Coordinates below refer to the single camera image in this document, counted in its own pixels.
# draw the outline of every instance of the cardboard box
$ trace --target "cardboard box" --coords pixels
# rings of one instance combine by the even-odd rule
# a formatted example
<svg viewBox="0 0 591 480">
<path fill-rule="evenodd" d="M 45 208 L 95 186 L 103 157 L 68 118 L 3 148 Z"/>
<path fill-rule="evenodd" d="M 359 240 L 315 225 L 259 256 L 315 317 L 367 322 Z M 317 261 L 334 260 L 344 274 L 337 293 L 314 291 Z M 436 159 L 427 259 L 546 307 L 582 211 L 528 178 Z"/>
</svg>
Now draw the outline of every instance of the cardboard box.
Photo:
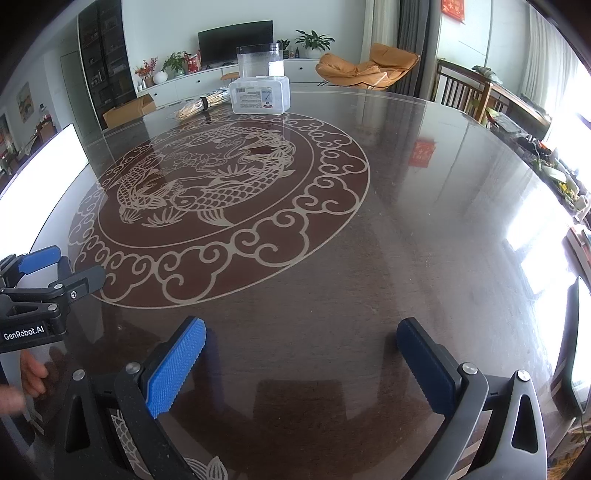
<svg viewBox="0 0 591 480">
<path fill-rule="evenodd" d="M 103 118 L 107 123 L 107 127 L 114 128 L 136 118 L 141 118 L 155 110 L 156 104 L 154 103 L 154 99 L 147 93 L 123 105 L 113 107 L 111 110 L 103 113 Z"/>
</svg>

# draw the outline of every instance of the door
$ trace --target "door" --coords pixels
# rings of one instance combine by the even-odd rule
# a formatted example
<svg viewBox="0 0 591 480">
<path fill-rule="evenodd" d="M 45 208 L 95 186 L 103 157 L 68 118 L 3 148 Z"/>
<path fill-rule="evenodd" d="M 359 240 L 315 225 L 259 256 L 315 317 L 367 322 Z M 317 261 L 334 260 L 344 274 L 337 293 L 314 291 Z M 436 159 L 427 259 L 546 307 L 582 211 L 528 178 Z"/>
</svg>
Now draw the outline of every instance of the door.
<svg viewBox="0 0 591 480">
<path fill-rule="evenodd" d="M 60 57 L 60 61 L 68 98 L 77 123 L 76 130 L 80 141 L 84 145 L 99 138 L 101 129 L 96 118 L 95 109 L 88 96 L 88 89 L 86 88 L 86 81 L 80 64 L 80 53 L 73 51 Z"/>
</svg>

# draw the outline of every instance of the chair backrest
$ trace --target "chair backrest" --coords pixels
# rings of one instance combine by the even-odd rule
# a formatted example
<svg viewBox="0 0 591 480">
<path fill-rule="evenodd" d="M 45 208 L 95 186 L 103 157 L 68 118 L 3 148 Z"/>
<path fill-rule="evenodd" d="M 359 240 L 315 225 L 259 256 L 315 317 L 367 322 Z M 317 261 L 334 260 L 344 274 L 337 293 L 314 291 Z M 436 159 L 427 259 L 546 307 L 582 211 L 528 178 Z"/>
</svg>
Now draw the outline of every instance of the chair backrest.
<svg viewBox="0 0 591 480">
<path fill-rule="evenodd" d="M 352 77 L 357 74 L 357 67 L 353 63 L 330 52 L 321 56 L 318 65 L 323 71 L 330 73 L 332 76 Z"/>
<path fill-rule="evenodd" d="M 369 59 L 380 67 L 395 67 L 410 70 L 417 64 L 420 56 L 411 51 L 388 47 L 381 43 L 374 43 L 369 52 Z"/>
</svg>

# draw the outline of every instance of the bright screen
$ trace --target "bright screen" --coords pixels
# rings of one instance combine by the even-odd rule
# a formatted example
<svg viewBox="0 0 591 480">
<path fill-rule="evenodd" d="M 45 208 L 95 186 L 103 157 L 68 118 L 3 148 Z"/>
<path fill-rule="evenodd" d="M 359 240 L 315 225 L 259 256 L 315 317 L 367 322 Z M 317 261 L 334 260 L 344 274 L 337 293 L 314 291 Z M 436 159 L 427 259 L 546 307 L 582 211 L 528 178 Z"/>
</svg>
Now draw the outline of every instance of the bright screen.
<svg viewBox="0 0 591 480">
<path fill-rule="evenodd" d="M 273 20 L 228 25 L 199 32 L 201 63 L 205 67 L 213 63 L 236 60 L 237 47 L 273 42 Z"/>
<path fill-rule="evenodd" d="M 589 340 L 591 339 L 591 294 L 582 278 L 579 277 L 577 282 L 579 284 L 579 331 L 571 383 L 577 401 L 582 410 L 585 410 L 589 398 L 589 386 L 591 385 L 591 348 L 589 348 Z"/>
<path fill-rule="evenodd" d="M 0 194 L 0 260 L 30 252 L 51 211 L 86 165 L 72 124 L 28 160 Z"/>
</svg>

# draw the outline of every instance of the orange chair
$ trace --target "orange chair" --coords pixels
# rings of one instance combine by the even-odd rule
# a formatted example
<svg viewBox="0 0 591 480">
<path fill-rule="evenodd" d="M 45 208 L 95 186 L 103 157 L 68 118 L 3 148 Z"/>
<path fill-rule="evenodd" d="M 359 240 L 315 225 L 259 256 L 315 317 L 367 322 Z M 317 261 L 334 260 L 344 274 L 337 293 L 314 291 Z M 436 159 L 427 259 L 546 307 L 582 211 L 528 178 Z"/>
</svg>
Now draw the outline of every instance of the orange chair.
<svg viewBox="0 0 591 480">
<path fill-rule="evenodd" d="M 316 71 L 334 85 L 385 90 L 410 72 L 419 58 L 415 53 L 374 43 L 369 61 L 355 65 L 332 53 L 325 53 Z"/>
</svg>

